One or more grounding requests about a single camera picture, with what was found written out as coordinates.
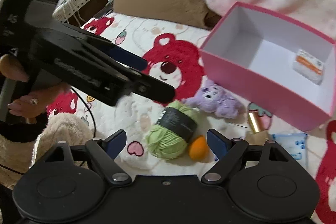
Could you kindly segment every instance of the cardboard box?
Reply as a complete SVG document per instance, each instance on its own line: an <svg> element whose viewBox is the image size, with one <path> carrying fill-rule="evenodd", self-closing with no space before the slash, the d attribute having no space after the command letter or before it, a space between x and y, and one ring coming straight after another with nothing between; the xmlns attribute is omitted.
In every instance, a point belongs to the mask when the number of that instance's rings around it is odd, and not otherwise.
<svg viewBox="0 0 336 224"><path fill-rule="evenodd" d="M320 85L295 70L303 49L325 63ZM200 48L208 77L303 131L335 109L334 41L277 12L235 3Z"/></svg>

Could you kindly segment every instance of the orange makeup sponge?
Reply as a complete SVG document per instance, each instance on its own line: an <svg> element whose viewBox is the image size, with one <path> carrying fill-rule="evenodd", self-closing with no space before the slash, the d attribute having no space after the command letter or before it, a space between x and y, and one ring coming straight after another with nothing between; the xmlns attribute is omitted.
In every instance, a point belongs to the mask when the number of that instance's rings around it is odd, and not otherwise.
<svg viewBox="0 0 336 224"><path fill-rule="evenodd" d="M194 161L202 161L206 158L209 153L209 146L203 135L198 136L189 145L189 157Z"/></svg>

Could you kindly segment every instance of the gold ribbon spool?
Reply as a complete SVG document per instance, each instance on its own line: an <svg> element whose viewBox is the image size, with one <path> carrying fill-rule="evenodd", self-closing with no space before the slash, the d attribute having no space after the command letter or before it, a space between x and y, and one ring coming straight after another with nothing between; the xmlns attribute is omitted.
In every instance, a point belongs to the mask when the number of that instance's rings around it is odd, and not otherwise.
<svg viewBox="0 0 336 224"><path fill-rule="evenodd" d="M249 126L253 134L256 134L256 133L259 133L265 130L257 111L249 112L247 115L247 121L249 123Z"/></svg>

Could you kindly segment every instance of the yarn label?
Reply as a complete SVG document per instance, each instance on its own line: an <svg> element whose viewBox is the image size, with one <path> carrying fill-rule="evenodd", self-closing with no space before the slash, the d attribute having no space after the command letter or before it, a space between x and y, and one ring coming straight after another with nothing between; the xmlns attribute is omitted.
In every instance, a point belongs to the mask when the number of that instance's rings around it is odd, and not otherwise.
<svg viewBox="0 0 336 224"><path fill-rule="evenodd" d="M190 140L197 128L197 123L193 119L173 107L165 108L156 124L171 130L186 142Z"/></svg>

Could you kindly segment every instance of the bed sheet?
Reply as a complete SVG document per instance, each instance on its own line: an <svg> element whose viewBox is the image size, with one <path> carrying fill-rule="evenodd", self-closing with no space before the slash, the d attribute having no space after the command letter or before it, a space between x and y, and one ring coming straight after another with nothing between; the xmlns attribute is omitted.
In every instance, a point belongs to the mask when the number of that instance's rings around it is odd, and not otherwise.
<svg viewBox="0 0 336 224"><path fill-rule="evenodd" d="M147 59L147 73L160 79L162 70L160 64L164 60L179 60L176 73L167 77L166 82L175 87L176 98L188 98L205 81L202 60L197 48L202 44L209 31L176 24L162 20L143 19L110 13L103 18L92 18L83 26L84 29L101 35L120 47L139 56L150 56ZM136 175L189 175L202 176L216 163L213 153L204 162L192 161L187 153L174 160L160 160L152 156L146 147L144 137L151 125L159 118L164 106L136 94L121 98L116 107L109 107L88 94L79 91L84 99L84 105L75 93L61 95L50 106L50 116L58 112L74 113L81 117L91 128L93 113L97 125L97 136L106 138L119 129L127 133L127 144L116 162L134 178ZM247 108L249 101L235 95ZM271 134L298 132L276 116L264 117ZM219 119L213 115L200 113L198 135L206 135L209 128L214 128L227 138L244 138L246 133L246 114L238 119ZM336 144L333 141L334 131L321 126L310 132L307 139L308 166L307 171L316 178L321 189L321 201L318 215L313 219L317 223L335 223L336 221Z"/></svg>

